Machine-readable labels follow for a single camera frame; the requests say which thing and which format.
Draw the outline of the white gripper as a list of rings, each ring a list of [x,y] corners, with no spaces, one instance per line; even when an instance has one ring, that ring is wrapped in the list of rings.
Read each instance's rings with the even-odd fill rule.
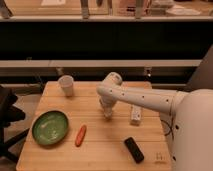
[[[112,117],[113,110],[112,108],[115,106],[116,101],[112,99],[107,98],[101,98],[99,100],[100,105],[103,109],[103,114],[107,119],[110,119]]]

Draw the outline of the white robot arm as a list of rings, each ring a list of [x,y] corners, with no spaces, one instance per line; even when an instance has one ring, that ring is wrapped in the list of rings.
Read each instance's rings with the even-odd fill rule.
[[[126,87],[118,73],[110,72],[97,93],[106,117],[117,101],[174,116],[172,171],[213,171],[213,90]]]

